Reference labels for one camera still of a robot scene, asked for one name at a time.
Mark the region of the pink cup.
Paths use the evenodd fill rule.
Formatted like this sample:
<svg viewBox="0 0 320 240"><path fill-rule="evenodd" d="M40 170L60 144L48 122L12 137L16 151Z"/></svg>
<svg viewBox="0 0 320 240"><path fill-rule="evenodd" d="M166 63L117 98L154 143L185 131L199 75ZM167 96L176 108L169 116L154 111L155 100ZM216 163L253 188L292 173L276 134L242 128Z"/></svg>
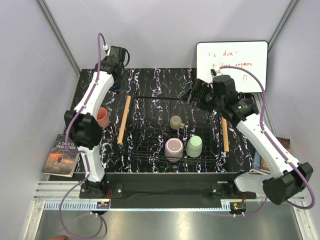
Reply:
<svg viewBox="0 0 320 240"><path fill-rule="evenodd" d="M106 128L110 124L110 118L106 108L100 107L97 113L96 121L101 128Z"/></svg>

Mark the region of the dark blue mug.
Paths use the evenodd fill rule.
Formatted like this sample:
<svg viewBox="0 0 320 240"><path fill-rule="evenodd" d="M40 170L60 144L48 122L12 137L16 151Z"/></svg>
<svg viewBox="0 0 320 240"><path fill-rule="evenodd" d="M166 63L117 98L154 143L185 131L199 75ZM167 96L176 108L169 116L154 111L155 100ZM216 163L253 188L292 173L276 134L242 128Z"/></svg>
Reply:
<svg viewBox="0 0 320 240"><path fill-rule="evenodd" d="M115 82L112 87L110 88L110 90L113 93L119 94L120 93L120 89L121 89L121 83L120 82Z"/></svg>

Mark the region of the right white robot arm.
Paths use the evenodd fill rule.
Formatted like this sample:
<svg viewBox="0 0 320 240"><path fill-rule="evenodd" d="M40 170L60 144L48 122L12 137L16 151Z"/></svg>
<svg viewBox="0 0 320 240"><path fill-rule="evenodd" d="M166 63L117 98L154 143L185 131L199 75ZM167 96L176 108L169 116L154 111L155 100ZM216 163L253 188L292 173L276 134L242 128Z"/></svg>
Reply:
<svg viewBox="0 0 320 240"><path fill-rule="evenodd" d="M229 75L219 75L211 83L196 78L181 100L204 111L217 109L254 146L266 161L270 173L239 174L227 185L228 195L239 198L244 192L264 194L274 204L283 202L310 189L309 180L314 172L308 163L301 163L287 151L271 133L251 98L241 98L235 81Z"/></svg>

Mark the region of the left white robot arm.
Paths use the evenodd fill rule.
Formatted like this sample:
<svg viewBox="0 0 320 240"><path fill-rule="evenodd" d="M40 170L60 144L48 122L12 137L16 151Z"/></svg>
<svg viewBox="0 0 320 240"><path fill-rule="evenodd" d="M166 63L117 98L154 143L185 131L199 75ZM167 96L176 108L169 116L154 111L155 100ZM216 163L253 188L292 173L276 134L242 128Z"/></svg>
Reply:
<svg viewBox="0 0 320 240"><path fill-rule="evenodd" d="M117 86L124 68L130 61L127 49L105 46L106 57L95 66L92 81L82 100L73 110L64 114L65 139L72 140L81 154L86 176L80 185L81 199L98 199L108 196L108 183L100 158L103 125L98 119L99 109L106 94Z"/></svg>

